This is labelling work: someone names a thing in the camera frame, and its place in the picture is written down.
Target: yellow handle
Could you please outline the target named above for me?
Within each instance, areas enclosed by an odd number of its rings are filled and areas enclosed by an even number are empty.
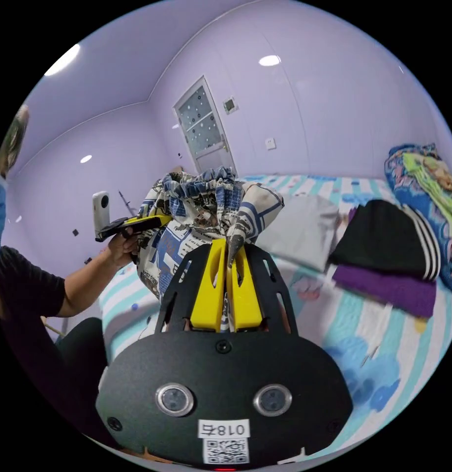
[[[152,218],[158,218],[160,220],[161,227],[166,225],[167,223],[170,223],[170,221],[172,221],[172,217],[170,215],[153,215],[153,216],[145,216],[144,218],[137,218],[137,216],[134,216],[133,218],[129,218],[128,220],[124,221],[122,225],[125,226],[125,225],[130,225],[132,223],[142,223],[143,221],[147,221]]]

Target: qr code label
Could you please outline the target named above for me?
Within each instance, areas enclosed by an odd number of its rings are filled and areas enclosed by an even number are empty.
[[[205,464],[248,464],[248,440],[203,439],[203,460]]]

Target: black t-shirt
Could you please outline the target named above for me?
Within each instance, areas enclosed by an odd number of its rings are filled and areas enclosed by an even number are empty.
[[[5,312],[2,329],[32,383],[79,431],[117,447],[95,406],[85,401],[40,319],[58,315],[65,298],[64,279],[34,266],[15,249],[3,246],[0,298]]]

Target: wall socket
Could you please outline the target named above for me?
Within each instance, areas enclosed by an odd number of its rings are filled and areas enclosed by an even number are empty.
[[[275,139],[274,138],[265,139],[265,146],[267,147],[267,150],[269,151],[271,149],[276,149]]]

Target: black pants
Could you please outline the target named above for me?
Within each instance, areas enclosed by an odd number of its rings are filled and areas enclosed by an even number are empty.
[[[58,343],[60,354],[71,376],[76,380],[82,396],[87,402],[90,416],[90,434],[92,439],[109,447],[119,448],[102,423],[95,408],[98,397],[98,384],[108,365],[104,347],[101,320],[87,318],[76,325]]]

